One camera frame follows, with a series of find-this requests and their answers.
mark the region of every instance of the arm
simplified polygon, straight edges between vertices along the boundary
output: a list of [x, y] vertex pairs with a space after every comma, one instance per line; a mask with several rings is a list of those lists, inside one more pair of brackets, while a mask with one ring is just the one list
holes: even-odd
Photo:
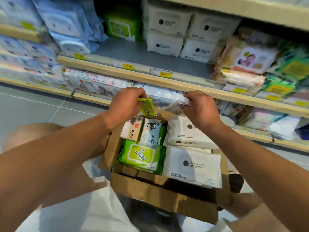
[[246, 139], [220, 120], [212, 97], [187, 93], [187, 117], [213, 140], [250, 187], [291, 232], [307, 231], [309, 172]]
[[65, 173], [86, 161], [104, 136], [141, 109], [141, 88], [122, 89], [108, 111], [0, 155], [0, 225], [15, 231]]

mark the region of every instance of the hand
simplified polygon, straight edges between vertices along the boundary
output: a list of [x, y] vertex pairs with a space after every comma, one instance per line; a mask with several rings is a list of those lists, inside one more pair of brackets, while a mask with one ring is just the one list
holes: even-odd
[[147, 98], [143, 88], [130, 87], [120, 90], [112, 99], [112, 103], [106, 112], [107, 127], [112, 129], [136, 116], [143, 104], [143, 102], [137, 100], [139, 97]]
[[185, 97], [191, 101], [183, 112], [198, 129], [205, 132], [223, 124], [212, 97], [201, 91], [190, 91]]

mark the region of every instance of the open cardboard box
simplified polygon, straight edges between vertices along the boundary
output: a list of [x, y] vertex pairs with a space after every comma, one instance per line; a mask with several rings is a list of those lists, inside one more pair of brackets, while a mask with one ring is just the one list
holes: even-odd
[[[166, 122], [172, 113], [156, 108], [160, 119]], [[204, 222], [216, 224], [218, 221], [218, 202], [230, 203], [230, 184], [227, 159], [222, 154], [221, 173], [222, 189], [208, 189], [184, 183], [165, 176], [139, 171], [117, 162], [121, 150], [120, 133], [123, 124], [115, 128], [111, 134], [106, 151], [99, 163], [101, 169], [111, 169], [111, 187], [116, 193], [133, 199], [144, 201], [164, 210], [180, 213]]]

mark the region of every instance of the floor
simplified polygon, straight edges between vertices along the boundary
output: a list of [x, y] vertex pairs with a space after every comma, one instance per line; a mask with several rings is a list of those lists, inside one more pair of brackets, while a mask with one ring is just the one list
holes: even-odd
[[[20, 125], [50, 122], [69, 126], [108, 109], [108, 107], [101, 105], [3, 83], [0, 83], [0, 107], [0, 153], [4, 137]], [[272, 144], [264, 144], [264, 146], [309, 171], [308, 153], [281, 148]], [[249, 186], [247, 186], [246, 191], [251, 191]], [[226, 211], [220, 212], [220, 217], [229, 220], [235, 219]], [[195, 231], [207, 231], [207, 228], [211, 227], [210, 224], [186, 218], [183, 223], [183, 230], [192, 231], [192, 226]]]

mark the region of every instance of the person's left hand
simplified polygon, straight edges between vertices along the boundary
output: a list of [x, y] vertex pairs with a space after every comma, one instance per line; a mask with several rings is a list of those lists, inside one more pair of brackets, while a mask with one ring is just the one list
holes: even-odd
[[143, 88], [130, 87], [120, 90], [112, 99], [112, 103], [106, 112], [107, 126], [112, 129], [118, 124], [134, 118], [140, 112], [143, 104], [143, 102], [137, 100], [138, 98], [147, 98]]

